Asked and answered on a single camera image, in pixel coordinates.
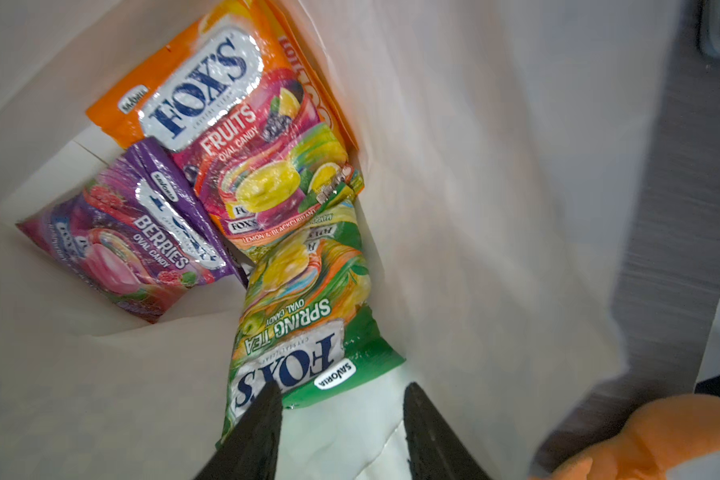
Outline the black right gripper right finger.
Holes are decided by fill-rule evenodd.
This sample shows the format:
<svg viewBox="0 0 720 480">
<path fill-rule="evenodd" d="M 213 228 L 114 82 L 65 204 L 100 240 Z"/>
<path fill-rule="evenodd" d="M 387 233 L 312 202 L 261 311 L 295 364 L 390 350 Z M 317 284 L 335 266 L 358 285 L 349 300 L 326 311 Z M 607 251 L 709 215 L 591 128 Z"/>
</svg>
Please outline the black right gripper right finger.
<svg viewBox="0 0 720 480">
<path fill-rule="evenodd" d="M 417 383 L 405 389 L 403 420 L 412 479 L 490 479 Z"/>
</svg>

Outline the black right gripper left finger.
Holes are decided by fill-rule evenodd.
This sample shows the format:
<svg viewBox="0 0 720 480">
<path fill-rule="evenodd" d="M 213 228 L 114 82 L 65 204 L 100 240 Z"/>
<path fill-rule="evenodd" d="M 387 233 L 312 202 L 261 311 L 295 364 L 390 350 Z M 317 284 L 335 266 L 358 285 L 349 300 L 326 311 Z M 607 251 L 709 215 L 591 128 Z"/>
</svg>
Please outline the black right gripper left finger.
<svg viewBox="0 0 720 480">
<path fill-rule="evenodd" d="M 268 382 L 195 480 L 266 479 L 276 476 L 282 394 Z"/>
</svg>

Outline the green Fox's candy bag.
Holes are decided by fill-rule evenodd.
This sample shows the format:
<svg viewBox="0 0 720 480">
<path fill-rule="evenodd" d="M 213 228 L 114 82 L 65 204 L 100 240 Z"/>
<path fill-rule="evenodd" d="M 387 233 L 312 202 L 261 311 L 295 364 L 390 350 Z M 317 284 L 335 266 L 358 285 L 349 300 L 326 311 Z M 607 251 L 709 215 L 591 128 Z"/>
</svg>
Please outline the green Fox's candy bag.
<svg viewBox="0 0 720 480">
<path fill-rule="evenodd" d="M 356 209 L 343 200 L 315 215 L 252 271 L 233 344 L 221 436 L 268 384 L 286 409 L 372 381 L 405 361 L 368 304 L 371 276 Z"/>
</svg>

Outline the purple candy bag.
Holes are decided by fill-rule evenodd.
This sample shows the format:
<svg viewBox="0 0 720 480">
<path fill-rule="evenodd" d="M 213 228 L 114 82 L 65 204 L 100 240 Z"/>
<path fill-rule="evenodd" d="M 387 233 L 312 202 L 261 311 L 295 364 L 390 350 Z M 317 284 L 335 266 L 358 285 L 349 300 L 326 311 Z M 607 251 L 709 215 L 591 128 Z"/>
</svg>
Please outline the purple candy bag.
<svg viewBox="0 0 720 480">
<path fill-rule="evenodd" d="M 227 276 L 247 281 L 184 174 L 153 138 L 17 227 L 110 302 L 150 323 L 195 287 Z"/>
</svg>

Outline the checkered paper bag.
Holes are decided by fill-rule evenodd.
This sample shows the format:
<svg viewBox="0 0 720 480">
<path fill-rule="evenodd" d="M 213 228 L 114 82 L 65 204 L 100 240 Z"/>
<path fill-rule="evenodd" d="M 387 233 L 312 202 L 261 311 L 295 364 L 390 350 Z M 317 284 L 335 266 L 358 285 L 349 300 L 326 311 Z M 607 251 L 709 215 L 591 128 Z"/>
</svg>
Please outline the checkered paper bag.
<svg viewBox="0 0 720 480">
<path fill-rule="evenodd" d="M 280 479 L 403 479 L 419 383 L 523 479 L 626 367 L 609 309 L 679 1 L 287 1 L 359 145 L 370 304 L 404 364 L 288 412 Z M 244 291 L 115 307 L 15 222 L 118 151 L 85 110 L 209 1 L 0 1 L 0 479 L 189 479 Z"/>
</svg>

